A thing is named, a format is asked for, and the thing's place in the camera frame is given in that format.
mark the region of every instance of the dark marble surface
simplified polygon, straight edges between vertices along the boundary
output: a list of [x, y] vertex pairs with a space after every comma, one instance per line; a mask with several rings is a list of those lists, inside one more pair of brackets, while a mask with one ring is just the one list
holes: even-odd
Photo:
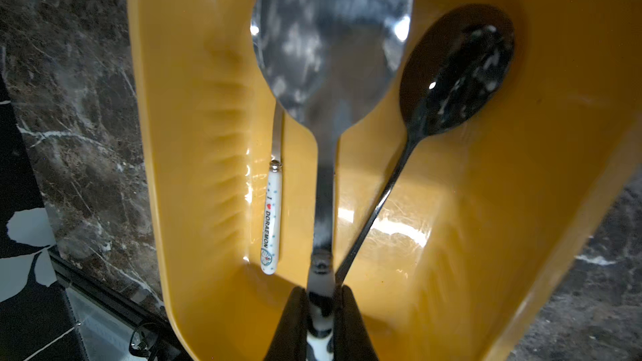
[[642, 168], [509, 361], [642, 360]]
[[0, 0], [0, 50], [60, 254], [164, 315], [126, 0]]
[[[61, 255], [164, 314], [126, 0], [0, 0], [0, 66]], [[642, 351], [642, 171], [511, 361]]]

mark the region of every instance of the spoon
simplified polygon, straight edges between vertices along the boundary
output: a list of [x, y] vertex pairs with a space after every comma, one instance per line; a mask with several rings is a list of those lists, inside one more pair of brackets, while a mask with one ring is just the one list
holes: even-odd
[[[410, 55], [399, 90], [399, 106], [408, 132], [406, 145], [368, 221], [336, 271], [337, 285], [345, 280], [417, 144], [459, 126], [476, 114], [500, 89], [513, 51], [510, 20], [488, 5], [455, 9], [422, 37]], [[437, 68], [439, 59], [444, 58]]]
[[333, 329], [338, 139], [388, 90], [401, 64], [411, 10], [412, 0], [256, 0], [254, 7], [250, 33], [263, 77], [283, 109], [317, 141], [307, 288], [308, 344], [315, 353], [327, 348]]

